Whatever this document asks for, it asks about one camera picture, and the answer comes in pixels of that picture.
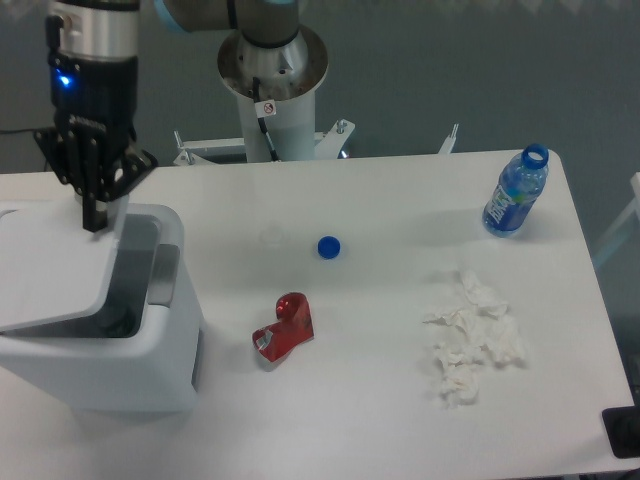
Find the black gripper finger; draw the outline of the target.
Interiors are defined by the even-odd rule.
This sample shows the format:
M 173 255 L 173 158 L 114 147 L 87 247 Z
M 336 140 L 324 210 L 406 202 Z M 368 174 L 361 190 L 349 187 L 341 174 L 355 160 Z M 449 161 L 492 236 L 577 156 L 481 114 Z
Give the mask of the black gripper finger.
M 157 167 L 158 160 L 150 152 L 127 148 L 114 171 L 106 176 L 105 200 L 115 201 L 130 194 Z
M 58 180 L 71 185 L 80 197 L 83 228 L 89 232 L 105 229 L 109 199 L 98 140 L 84 131 L 55 127 L 38 129 L 33 138 Z

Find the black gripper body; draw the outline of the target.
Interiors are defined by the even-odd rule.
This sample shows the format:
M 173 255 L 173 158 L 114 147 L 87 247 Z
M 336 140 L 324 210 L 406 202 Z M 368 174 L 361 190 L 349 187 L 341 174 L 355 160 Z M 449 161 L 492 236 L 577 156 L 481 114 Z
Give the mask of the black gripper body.
M 64 132 L 78 125 L 118 141 L 134 142 L 138 58 L 102 61 L 48 54 L 54 125 Z

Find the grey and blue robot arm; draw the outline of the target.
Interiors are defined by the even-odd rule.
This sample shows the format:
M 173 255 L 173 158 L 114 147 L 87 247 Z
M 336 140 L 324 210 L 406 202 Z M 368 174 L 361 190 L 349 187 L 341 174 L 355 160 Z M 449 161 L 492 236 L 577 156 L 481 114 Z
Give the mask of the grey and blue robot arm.
M 259 65 L 304 52 L 295 1 L 157 1 L 158 16 L 184 32 L 234 30 L 250 91 L 269 76 Z M 79 196 L 82 226 L 108 225 L 107 205 L 130 193 L 157 160 L 137 153 L 138 1 L 52 1 L 45 18 L 54 124 L 34 140 L 58 180 Z

